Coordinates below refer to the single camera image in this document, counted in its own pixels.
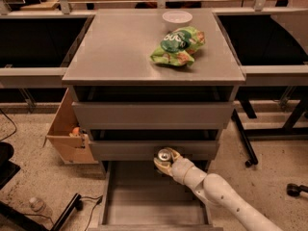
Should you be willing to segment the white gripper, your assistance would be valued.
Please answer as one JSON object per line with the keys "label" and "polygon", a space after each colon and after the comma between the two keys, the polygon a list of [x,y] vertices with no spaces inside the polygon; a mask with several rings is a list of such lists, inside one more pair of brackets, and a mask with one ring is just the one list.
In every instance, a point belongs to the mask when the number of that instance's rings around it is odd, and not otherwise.
{"label": "white gripper", "polygon": [[192,161],[181,158],[181,154],[173,148],[167,147],[166,151],[168,161],[154,159],[154,165],[160,172],[186,186],[198,186],[205,179],[206,173],[196,167]]}

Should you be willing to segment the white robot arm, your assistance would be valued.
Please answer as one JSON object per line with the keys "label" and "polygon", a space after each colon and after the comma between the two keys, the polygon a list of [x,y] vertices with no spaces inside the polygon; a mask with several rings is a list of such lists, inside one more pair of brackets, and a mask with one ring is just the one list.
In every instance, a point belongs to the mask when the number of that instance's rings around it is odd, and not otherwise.
{"label": "white robot arm", "polygon": [[283,231],[242,199],[220,175],[206,173],[173,148],[161,149],[154,164],[160,172],[188,187],[205,205],[227,209],[246,231]]}

